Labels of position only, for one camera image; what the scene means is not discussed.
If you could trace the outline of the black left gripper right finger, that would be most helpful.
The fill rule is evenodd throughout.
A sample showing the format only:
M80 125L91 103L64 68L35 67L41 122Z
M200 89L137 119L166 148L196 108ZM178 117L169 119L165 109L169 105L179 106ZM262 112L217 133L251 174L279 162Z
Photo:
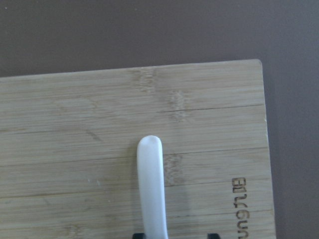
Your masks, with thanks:
M207 239L219 239L219 234L209 233L207 234Z

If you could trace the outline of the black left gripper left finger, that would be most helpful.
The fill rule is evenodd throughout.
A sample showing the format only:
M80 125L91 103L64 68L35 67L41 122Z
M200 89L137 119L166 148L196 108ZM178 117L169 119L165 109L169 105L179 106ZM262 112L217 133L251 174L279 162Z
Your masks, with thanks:
M146 235L144 233L135 233L133 234L133 239L146 239Z

